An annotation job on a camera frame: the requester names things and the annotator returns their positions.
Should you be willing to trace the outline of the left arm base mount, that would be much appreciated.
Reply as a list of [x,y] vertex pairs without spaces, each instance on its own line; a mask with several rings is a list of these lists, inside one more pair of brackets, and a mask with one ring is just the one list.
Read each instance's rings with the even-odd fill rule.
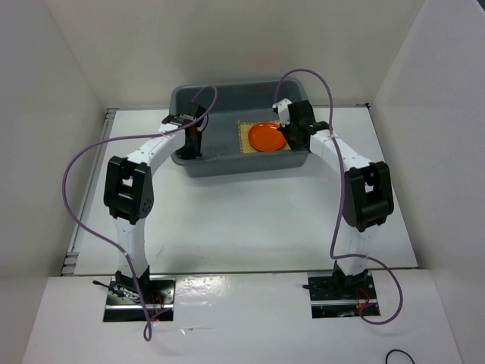
[[[145,290],[145,304],[149,317],[156,322],[171,322],[174,317],[176,279],[174,276],[153,275]],[[108,284],[93,280],[94,285],[107,289],[104,322],[144,322],[145,315],[135,291],[116,284],[114,277]]]

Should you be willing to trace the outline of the orange plastic bowl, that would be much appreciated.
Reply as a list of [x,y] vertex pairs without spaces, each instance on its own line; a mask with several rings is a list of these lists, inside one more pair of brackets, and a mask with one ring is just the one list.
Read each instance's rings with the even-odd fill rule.
[[275,122],[260,122],[249,128],[248,141],[259,152],[275,152],[282,149],[286,140]]

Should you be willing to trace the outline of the yellow woven bamboo mat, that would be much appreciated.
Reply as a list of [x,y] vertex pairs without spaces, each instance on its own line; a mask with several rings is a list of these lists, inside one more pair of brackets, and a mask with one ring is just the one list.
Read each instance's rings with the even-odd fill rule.
[[[239,121],[238,122],[239,147],[240,147],[241,153],[248,154],[248,153],[259,152],[259,151],[255,150],[254,148],[252,148],[250,146],[249,141],[248,141],[248,132],[249,132],[250,127],[252,127],[253,125],[260,123],[260,122],[265,122],[265,121],[259,121],[259,122]],[[290,150],[287,143],[285,144],[285,146],[282,149],[277,150],[275,152],[285,151],[285,150]]]

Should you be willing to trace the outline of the grey plastic bin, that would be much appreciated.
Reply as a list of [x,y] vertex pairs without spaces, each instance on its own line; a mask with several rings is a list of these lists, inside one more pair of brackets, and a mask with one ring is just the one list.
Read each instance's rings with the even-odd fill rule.
[[307,99],[303,85],[295,78],[287,78],[282,86],[278,79],[239,80],[217,83],[217,100],[208,114],[208,126],[202,132],[201,156],[182,159],[176,153],[172,161],[184,168],[189,177],[210,177],[224,174],[297,168],[308,157],[306,150],[280,149],[276,152],[241,150],[243,124],[278,121],[271,106],[274,94],[293,102]]

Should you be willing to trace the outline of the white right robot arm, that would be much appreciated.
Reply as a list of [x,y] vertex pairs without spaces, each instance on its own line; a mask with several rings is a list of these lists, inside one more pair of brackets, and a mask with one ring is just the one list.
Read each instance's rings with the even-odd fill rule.
[[348,298],[363,286],[371,244],[394,210],[389,166],[360,155],[327,122],[316,121],[308,100],[281,99],[272,109],[291,150],[308,150],[340,175],[343,201],[337,212],[338,231],[330,243],[334,260],[330,289]]

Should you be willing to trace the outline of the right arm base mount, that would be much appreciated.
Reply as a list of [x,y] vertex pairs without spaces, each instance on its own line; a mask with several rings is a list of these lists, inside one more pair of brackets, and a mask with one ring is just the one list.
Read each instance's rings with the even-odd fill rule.
[[380,308],[374,280],[366,274],[360,281],[342,287],[330,272],[310,273],[302,285],[308,291],[313,319],[379,316]]

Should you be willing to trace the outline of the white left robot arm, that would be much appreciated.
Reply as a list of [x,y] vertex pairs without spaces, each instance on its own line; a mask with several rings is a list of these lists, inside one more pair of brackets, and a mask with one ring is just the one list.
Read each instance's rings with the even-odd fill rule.
[[153,175],[177,150],[189,147],[189,156],[200,156],[207,109],[193,102],[183,113],[168,115],[156,136],[125,157],[108,161],[103,202],[116,227],[116,243],[123,248],[115,273],[116,285],[126,297],[142,303],[151,293],[150,269],[145,250],[145,222],[155,204]]

